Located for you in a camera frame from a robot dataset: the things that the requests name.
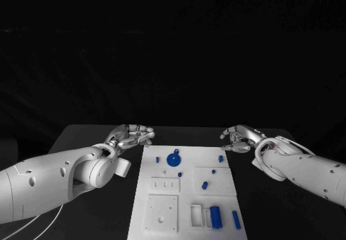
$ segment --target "black table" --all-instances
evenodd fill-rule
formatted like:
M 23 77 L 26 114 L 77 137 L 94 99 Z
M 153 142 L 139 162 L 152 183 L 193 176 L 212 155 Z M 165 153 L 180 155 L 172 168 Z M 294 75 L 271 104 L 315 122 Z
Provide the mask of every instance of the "black table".
M 225 128 L 155 128 L 155 145 L 221 147 L 230 138 L 219 139 Z M 49 153 L 103 143 L 116 125 L 71 125 L 64 130 Z M 260 129 L 268 137 L 293 136 L 281 129 Z M 84 193 L 62 207 L 58 219 L 39 240 L 126 240 L 129 235 L 137 180 L 144 146 L 129 149 L 121 157 L 131 161 L 127 177 L 113 176 L 108 184 Z M 238 203 L 250 240 L 342 240 L 346 239 L 346 215 L 329 202 L 289 180 L 271 179 L 253 165 L 254 150 L 227 152 L 238 193 Z M 33 239 L 46 229 L 59 208 L 45 213 L 9 240 Z M 0 239 L 32 219 L 0 225 Z

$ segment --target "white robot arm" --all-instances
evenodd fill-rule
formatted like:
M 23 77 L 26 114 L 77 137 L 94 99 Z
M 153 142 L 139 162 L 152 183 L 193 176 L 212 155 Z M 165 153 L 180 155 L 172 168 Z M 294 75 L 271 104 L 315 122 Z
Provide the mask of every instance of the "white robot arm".
M 0 171 L 0 224 L 32 218 L 101 188 L 131 163 L 118 156 L 136 145 L 152 145 L 155 130 L 118 126 L 104 143 L 33 157 Z
M 221 134 L 231 144 L 222 150 L 247 153 L 255 148 L 253 164 L 276 180 L 289 179 L 299 187 L 346 207 L 346 165 L 309 154 L 281 136 L 267 138 L 257 129 L 237 125 Z

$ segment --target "blue object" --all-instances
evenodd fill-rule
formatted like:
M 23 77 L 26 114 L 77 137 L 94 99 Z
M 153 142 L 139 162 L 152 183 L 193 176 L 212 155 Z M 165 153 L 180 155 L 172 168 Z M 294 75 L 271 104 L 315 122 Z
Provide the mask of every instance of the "blue object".
M 175 150 L 175 153 L 172 153 L 169 156 L 168 156 L 168 164 L 172 166 L 172 167 L 176 167 L 179 164 L 180 164 L 180 156 L 179 156 L 179 150 L 176 149 Z
M 235 223 L 237 229 L 241 229 L 241 223 L 240 223 L 237 211 L 232 211 L 232 218 L 234 218 L 234 223 Z
M 211 207 L 211 225 L 214 229 L 222 229 L 222 215 L 218 206 Z
M 206 190 L 208 189 L 208 182 L 204 182 L 202 188 Z

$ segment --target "black curtain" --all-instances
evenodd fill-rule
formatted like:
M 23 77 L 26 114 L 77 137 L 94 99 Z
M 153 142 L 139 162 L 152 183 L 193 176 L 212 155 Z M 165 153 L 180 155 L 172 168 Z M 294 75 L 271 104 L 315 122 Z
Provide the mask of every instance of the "black curtain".
M 3 21 L 0 125 L 19 158 L 46 154 L 71 124 L 245 124 L 343 161 L 345 6 L 117 4 L 39 1 Z

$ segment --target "robotic hand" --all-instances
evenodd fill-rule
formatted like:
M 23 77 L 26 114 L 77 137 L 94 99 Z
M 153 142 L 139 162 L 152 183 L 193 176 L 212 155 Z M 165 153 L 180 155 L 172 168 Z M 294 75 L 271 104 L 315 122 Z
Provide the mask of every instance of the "robotic hand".
M 131 163 L 120 158 L 136 145 L 152 145 L 155 130 L 120 125 L 104 143 L 33 157 L 0 171 L 0 224 L 32 218 L 82 193 L 101 188 L 117 174 L 127 176 Z
M 253 164 L 276 180 L 289 179 L 299 187 L 346 207 L 346 165 L 309 154 L 291 144 L 287 138 L 268 138 L 257 129 L 237 125 L 230 127 L 219 138 L 230 135 L 231 144 L 225 151 L 247 153 L 255 148 Z

